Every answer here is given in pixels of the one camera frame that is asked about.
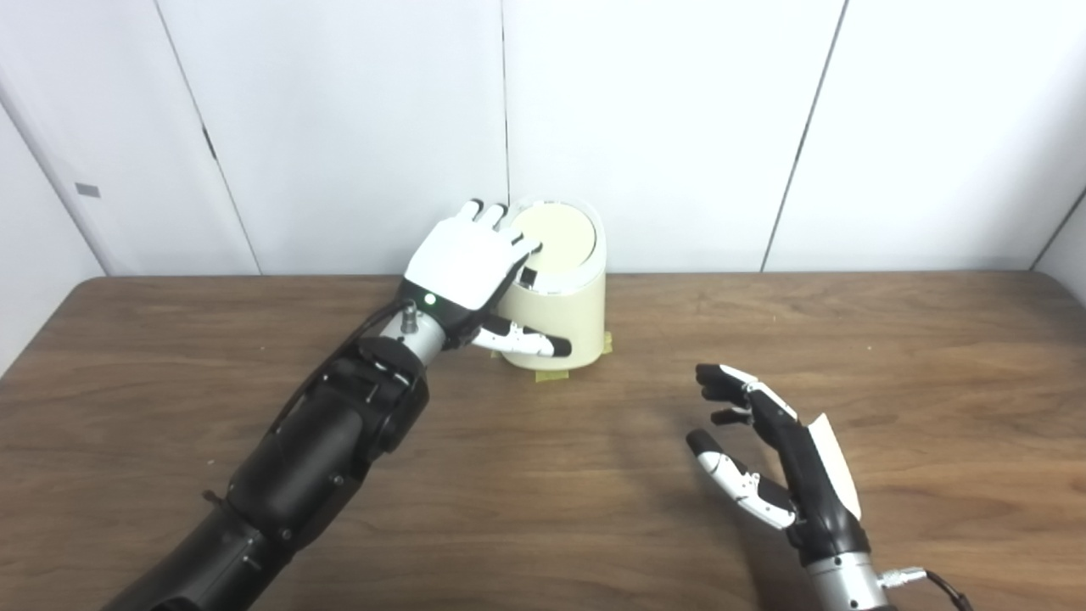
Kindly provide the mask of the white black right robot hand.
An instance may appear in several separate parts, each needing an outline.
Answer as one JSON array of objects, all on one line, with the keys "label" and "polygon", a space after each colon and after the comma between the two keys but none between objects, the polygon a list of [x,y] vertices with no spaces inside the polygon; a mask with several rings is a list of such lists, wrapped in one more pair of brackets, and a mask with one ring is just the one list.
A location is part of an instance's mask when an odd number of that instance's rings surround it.
[{"label": "white black right robot hand", "polygon": [[707,430],[694,429],[687,445],[714,483],[741,510],[784,531],[803,567],[844,553],[870,553],[853,472],[826,415],[804,424],[763,380],[725,364],[699,362],[695,375],[703,399],[728,405],[710,415],[714,425],[750,427],[776,451],[785,476],[779,484],[753,471]]}]

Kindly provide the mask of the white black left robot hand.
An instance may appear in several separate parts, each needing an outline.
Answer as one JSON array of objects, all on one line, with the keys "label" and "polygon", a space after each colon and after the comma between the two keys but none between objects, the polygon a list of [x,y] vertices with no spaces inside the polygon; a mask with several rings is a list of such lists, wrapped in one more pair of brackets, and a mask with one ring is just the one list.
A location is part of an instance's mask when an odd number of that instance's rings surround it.
[{"label": "white black left robot hand", "polygon": [[505,205],[469,199],[454,216],[439,221],[412,255],[396,297],[411,302],[420,316],[418,332],[402,338],[424,362],[465,345],[539,357],[573,352],[567,338],[497,311],[528,258],[543,249],[516,228],[500,228],[507,212]]}]

